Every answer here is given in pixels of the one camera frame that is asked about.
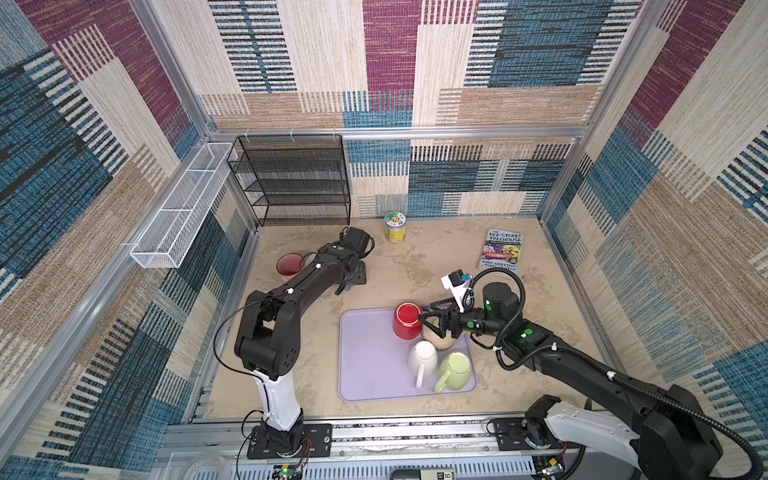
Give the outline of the red mug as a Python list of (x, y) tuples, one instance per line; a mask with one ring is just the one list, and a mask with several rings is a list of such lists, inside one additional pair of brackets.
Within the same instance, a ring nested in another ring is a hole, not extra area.
[(419, 315), (422, 309), (412, 302), (398, 305), (394, 312), (393, 331), (402, 340), (413, 340), (421, 335)]

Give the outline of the white mug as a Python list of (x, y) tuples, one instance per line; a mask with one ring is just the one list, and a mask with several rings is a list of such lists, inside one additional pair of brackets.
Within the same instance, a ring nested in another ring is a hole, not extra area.
[(421, 388), (427, 377), (436, 370), (437, 360), (437, 350), (428, 341), (419, 341), (411, 348), (408, 356), (408, 369), (414, 377), (416, 388)]

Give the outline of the pink patterned mug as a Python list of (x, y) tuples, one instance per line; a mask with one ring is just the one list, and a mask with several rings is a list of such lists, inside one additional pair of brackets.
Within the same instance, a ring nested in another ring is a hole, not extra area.
[(283, 255), (276, 263), (276, 271), (279, 275), (291, 278), (300, 273), (305, 267), (305, 257), (299, 253)]

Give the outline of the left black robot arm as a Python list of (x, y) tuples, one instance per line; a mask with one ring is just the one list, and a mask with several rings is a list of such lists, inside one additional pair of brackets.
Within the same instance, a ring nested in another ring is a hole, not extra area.
[(295, 395), (292, 369), (300, 355), (301, 319), (326, 290), (337, 295), (366, 283), (364, 260), (376, 246), (367, 232), (346, 227), (323, 245), (290, 280), (246, 299), (234, 353), (259, 386), (263, 417), (255, 440), (288, 455), (304, 445), (304, 414)]

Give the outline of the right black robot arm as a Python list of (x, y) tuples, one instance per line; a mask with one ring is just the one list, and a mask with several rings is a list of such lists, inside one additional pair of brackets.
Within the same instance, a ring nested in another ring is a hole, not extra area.
[(526, 367), (552, 377), (604, 408), (579, 409), (544, 395), (520, 422), (527, 443), (538, 449), (575, 443), (611, 455), (649, 479), (710, 479), (723, 456), (719, 434), (731, 431), (704, 414), (688, 390), (668, 389), (621, 373), (569, 345), (551, 330), (525, 318), (526, 292), (503, 282), (483, 288), (474, 302), (475, 279), (452, 273), (450, 298), (430, 304), (419, 322), (437, 336), (487, 335), (500, 367)]

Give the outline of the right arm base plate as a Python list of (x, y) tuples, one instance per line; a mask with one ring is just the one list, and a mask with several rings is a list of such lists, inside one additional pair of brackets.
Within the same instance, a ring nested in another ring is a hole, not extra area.
[(497, 417), (485, 424), (486, 432), (495, 438), (500, 451), (580, 449), (575, 442), (556, 439), (543, 420), (525, 417)]

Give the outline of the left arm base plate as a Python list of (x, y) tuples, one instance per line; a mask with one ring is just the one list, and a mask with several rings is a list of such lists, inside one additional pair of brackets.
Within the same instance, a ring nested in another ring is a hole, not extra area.
[(330, 456), (331, 424), (301, 424), (289, 431), (266, 423), (256, 425), (249, 435), (246, 457), (249, 460), (296, 459)]

